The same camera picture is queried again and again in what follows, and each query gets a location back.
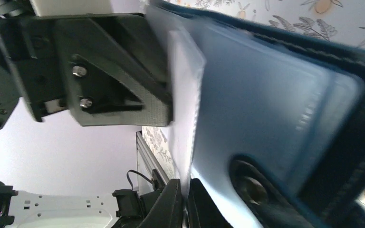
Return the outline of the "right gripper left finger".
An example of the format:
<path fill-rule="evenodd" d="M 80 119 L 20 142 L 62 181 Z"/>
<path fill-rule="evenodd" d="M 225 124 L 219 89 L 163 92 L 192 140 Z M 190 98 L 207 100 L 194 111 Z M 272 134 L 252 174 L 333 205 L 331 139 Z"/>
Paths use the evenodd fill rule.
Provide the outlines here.
<path fill-rule="evenodd" d="M 140 228 L 181 228 L 183 197 L 179 179 L 171 179 L 153 207 L 140 223 Z"/>

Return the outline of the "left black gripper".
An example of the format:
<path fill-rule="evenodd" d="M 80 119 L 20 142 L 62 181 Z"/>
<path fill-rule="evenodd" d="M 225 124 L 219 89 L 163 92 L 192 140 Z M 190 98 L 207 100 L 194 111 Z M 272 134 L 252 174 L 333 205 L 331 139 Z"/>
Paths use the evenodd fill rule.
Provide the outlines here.
<path fill-rule="evenodd" d="M 141 14 L 0 13 L 0 123 L 19 99 L 37 122 L 69 110 L 81 126 L 167 126 L 167 56 Z"/>

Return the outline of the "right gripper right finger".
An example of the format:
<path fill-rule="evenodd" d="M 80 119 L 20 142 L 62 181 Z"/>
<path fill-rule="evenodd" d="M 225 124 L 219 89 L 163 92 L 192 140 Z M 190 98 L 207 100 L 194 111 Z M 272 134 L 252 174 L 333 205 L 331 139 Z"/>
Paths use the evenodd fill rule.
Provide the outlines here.
<path fill-rule="evenodd" d="M 201 181 L 192 179 L 187 201 L 188 223 L 191 228 L 230 228 Z"/>

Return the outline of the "floral patterned table mat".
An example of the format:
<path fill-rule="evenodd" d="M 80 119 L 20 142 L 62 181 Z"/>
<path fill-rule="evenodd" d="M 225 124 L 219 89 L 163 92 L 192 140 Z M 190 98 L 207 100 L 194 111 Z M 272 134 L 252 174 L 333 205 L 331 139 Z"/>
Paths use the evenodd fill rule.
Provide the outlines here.
<path fill-rule="evenodd" d="M 184 8 L 213 10 L 322 40 L 365 50 L 365 0 L 174 0 Z M 356 187 L 365 212 L 365 154 L 339 192 Z"/>

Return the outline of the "aluminium rail frame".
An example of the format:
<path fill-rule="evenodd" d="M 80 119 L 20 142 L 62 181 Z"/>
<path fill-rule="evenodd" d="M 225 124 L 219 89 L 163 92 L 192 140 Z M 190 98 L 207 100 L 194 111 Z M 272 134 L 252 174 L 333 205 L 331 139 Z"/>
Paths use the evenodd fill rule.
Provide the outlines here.
<path fill-rule="evenodd" d="M 169 178 L 144 140 L 142 131 L 136 132 L 135 137 L 137 153 L 143 160 L 147 174 L 151 177 L 153 183 L 157 182 L 159 186 L 165 186 L 169 182 Z"/>

